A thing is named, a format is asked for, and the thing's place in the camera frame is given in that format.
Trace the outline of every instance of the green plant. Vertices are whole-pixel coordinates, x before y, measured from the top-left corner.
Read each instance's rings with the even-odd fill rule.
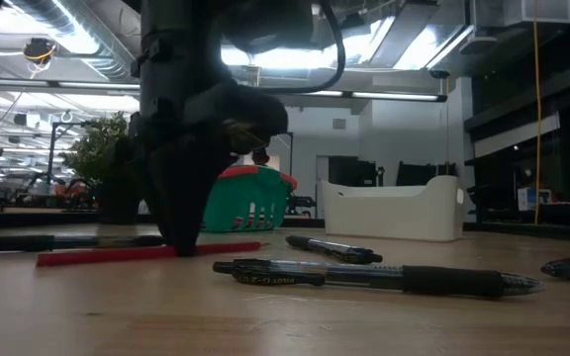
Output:
[[[118,112],[109,118],[92,119],[84,128],[85,136],[71,146],[72,152],[58,156],[80,178],[100,183],[108,173],[103,152],[119,138],[127,137],[127,119],[123,112]]]

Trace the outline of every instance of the green basket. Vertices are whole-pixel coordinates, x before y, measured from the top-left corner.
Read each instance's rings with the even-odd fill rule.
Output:
[[[228,168],[208,198],[202,230],[208,232],[269,230],[285,218],[287,198],[296,181],[260,166]]]

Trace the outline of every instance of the box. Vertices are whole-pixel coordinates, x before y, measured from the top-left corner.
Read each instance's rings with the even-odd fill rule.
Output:
[[[540,189],[540,203],[551,203],[551,191]],[[535,188],[519,189],[519,212],[535,210]]]

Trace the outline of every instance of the red pen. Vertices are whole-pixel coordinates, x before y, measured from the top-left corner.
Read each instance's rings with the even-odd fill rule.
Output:
[[[249,252],[261,248],[261,242],[238,242],[238,243],[212,243],[197,245],[197,255],[230,252]],[[64,266],[71,264],[137,261],[158,258],[177,257],[172,246],[148,247],[148,248],[121,248],[110,250],[85,250],[40,253],[37,255],[37,267]]]

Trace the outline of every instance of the wooden table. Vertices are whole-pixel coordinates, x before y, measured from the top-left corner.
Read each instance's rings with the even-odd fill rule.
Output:
[[[105,227],[99,233],[130,231]],[[499,302],[255,287],[212,272],[213,262],[242,256],[323,260],[288,248],[288,232],[204,235],[202,242],[260,239],[272,245],[193,259],[35,269],[34,254],[0,254],[0,355],[570,356],[570,283],[539,272],[543,263],[570,256],[568,241],[485,233],[452,243],[325,237],[373,248],[388,264],[499,269],[546,282],[543,294]]]

